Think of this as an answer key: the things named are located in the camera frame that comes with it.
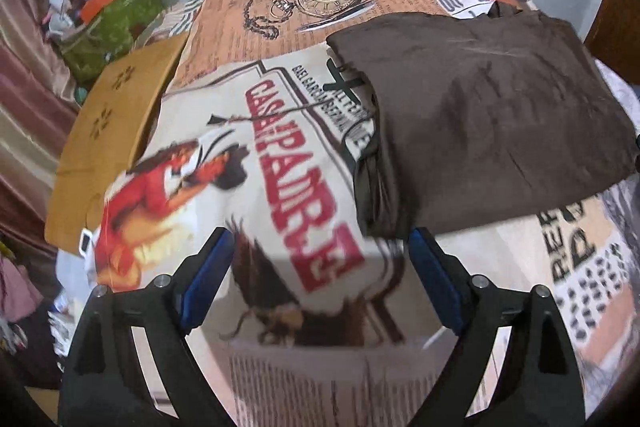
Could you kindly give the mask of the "dark brown t-shirt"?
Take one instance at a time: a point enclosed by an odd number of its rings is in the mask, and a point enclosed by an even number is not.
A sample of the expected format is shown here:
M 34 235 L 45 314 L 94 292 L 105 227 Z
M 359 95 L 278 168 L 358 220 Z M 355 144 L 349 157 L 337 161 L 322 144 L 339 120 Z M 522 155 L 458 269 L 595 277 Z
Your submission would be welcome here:
M 565 20 L 392 13 L 326 42 L 371 92 L 374 132 L 352 174 L 364 235 L 533 215 L 636 169 L 636 129 Z

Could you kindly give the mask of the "pink cloth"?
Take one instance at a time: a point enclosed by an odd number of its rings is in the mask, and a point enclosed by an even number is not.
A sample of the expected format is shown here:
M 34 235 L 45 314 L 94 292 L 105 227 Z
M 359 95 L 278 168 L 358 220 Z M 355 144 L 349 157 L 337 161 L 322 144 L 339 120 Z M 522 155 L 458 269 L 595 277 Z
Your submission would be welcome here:
M 30 280 L 23 265 L 7 257 L 0 263 L 0 312 L 9 323 L 16 323 L 34 313 L 42 303 L 42 295 Z

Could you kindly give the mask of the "newspaper print bed sheet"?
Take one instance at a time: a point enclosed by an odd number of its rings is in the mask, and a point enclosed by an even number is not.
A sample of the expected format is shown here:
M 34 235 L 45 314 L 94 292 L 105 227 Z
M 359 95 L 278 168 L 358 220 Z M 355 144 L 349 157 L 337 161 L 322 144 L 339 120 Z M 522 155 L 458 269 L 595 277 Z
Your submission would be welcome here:
M 143 288 L 225 228 L 229 268 L 186 343 L 230 426 L 414 426 L 458 338 L 409 258 L 415 229 L 360 230 L 352 174 L 374 132 L 371 92 L 326 40 L 392 13 L 534 11 L 529 0 L 204 0 L 149 144 L 105 192 L 94 287 Z M 620 401 L 639 362 L 637 169 L 574 204 L 428 231 L 472 275 L 550 289 L 585 424 Z M 488 407 L 510 334 L 499 329 L 471 414 Z M 145 331 L 132 335 L 154 405 L 172 415 Z

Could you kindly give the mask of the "striped red beige curtain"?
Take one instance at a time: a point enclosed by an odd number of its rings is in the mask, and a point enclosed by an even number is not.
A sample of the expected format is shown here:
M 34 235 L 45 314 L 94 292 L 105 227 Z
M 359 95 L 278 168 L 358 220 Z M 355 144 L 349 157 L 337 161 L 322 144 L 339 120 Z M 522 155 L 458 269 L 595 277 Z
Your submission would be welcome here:
M 77 105 L 75 79 L 41 28 L 48 9 L 49 0 L 1 0 L 1 236 L 52 256 L 44 225 Z

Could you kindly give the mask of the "green patterned storage bag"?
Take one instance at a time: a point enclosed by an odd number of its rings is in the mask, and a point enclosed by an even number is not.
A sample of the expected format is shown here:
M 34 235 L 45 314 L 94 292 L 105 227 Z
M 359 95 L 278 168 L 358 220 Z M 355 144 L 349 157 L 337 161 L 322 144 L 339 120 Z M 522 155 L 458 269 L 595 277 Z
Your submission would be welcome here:
M 79 84 L 92 83 L 108 64 L 131 51 L 163 8 L 162 0 L 113 0 L 75 35 L 61 40 L 58 52 Z

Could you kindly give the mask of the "brown wooden door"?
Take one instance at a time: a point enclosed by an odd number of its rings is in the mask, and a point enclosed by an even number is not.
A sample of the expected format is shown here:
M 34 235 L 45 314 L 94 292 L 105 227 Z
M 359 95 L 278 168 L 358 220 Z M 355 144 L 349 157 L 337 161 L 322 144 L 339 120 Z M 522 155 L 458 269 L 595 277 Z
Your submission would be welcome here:
M 635 86 L 640 72 L 639 1 L 602 0 L 585 41 L 595 58 Z

